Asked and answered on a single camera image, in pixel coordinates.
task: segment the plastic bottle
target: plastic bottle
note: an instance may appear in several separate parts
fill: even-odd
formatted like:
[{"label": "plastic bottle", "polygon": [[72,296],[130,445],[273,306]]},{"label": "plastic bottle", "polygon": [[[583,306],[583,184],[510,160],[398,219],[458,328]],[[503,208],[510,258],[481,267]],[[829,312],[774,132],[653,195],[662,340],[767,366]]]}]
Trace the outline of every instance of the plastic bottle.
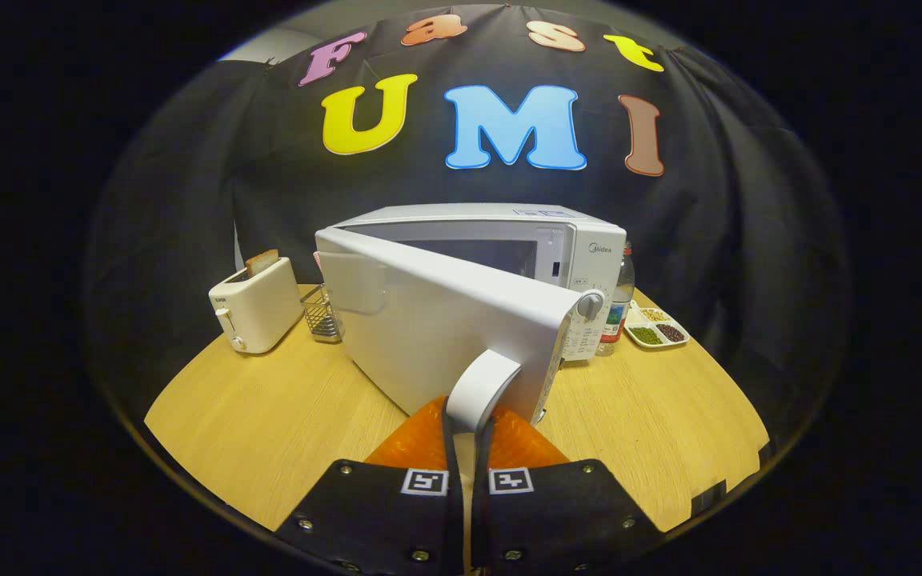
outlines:
[{"label": "plastic bottle", "polygon": [[596,356],[611,356],[614,354],[614,344],[621,339],[621,330],[625,327],[625,318],[628,316],[628,307],[635,294],[635,267],[632,265],[632,245],[625,242],[625,253],[621,258],[621,272],[618,273],[618,285],[615,286],[614,296],[611,298],[611,311],[607,314],[607,325],[603,326],[603,334],[599,337],[599,346],[596,347]]}]

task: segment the black curtain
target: black curtain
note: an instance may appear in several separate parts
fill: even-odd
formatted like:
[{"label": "black curtain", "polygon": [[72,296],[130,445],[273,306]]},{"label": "black curtain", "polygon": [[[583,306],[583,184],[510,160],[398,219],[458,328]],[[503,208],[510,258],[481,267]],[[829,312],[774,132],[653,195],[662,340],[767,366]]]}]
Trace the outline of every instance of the black curtain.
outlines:
[{"label": "black curtain", "polygon": [[[405,47],[413,22],[457,14],[463,34]],[[586,44],[535,44],[526,22],[568,26]],[[468,5],[401,14],[363,30],[336,71],[298,86],[311,49],[277,66],[216,62],[133,142],[106,189],[89,249],[87,321],[94,367],[131,416],[220,335],[206,302],[245,258],[278,248],[301,283],[321,281],[315,231],[387,205],[560,204],[617,223],[639,288],[688,328],[742,386],[783,445],[826,390],[849,339],[852,279],[838,210],[804,143],[745,82],[690,46],[527,7]],[[645,70],[604,35],[651,48]],[[322,142],[325,96],[352,86],[355,129],[379,121],[374,84],[416,74],[402,130],[385,146],[338,156]],[[493,89],[512,110],[531,88],[578,92],[578,171],[507,166],[454,170],[454,105],[443,92]],[[654,103],[665,174],[633,174],[618,96]]]}]

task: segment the bread slice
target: bread slice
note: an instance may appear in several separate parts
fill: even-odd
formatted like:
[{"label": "bread slice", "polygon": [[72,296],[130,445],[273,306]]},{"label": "bread slice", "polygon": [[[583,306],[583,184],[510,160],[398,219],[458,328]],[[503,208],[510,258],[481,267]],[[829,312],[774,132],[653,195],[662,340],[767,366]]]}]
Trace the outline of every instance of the bread slice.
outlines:
[{"label": "bread slice", "polygon": [[267,267],[274,265],[278,259],[279,251],[275,248],[266,250],[255,256],[255,258],[249,258],[248,262],[245,262],[245,265],[248,266],[248,278],[252,278],[260,273],[261,270],[265,270]]}]

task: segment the toaster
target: toaster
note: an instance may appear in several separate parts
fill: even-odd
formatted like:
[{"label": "toaster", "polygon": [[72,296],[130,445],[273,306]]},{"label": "toaster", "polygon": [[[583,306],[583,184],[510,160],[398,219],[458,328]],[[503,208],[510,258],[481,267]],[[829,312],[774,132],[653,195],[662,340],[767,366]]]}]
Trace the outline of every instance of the toaster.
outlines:
[{"label": "toaster", "polygon": [[271,350],[304,313],[286,256],[253,277],[248,269],[240,270],[208,295],[226,340],[245,354]]}]

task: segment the divided plate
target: divided plate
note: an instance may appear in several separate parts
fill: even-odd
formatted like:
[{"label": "divided plate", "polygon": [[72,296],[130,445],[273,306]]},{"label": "divided plate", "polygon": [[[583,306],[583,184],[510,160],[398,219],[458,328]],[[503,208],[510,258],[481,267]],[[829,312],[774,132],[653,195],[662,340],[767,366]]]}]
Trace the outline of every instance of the divided plate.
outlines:
[{"label": "divided plate", "polygon": [[[650,310],[652,313],[663,314],[667,320],[652,321],[650,318],[643,316],[643,310]],[[663,334],[663,332],[656,328],[656,325],[659,324],[666,324],[676,328],[678,332],[681,332],[685,336],[685,339],[681,340],[681,342],[671,342],[670,338],[668,338],[665,334]],[[638,339],[638,337],[632,333],[632,328],[651,329],[654,331],[656,337],[658,337],[661,343],[647,344],[643,342],[643,340]],[[685,330],[680,324],[678,324],[674,318],[671,318],[671,315],[667,314],[666,311],[660,309],[640,309],[638,306],[631,306],[628,310],[628,316],[625,318],[625,332],[627,332],[628,335],[632,337],[632,340],[634,340],[638,346],[642,346],[644,349],[667,349],[667,347],[671,346],[682,346],[682,344],[688,342],[689,339],[692,339],[692,336],[688,335],[688,331]]]}]

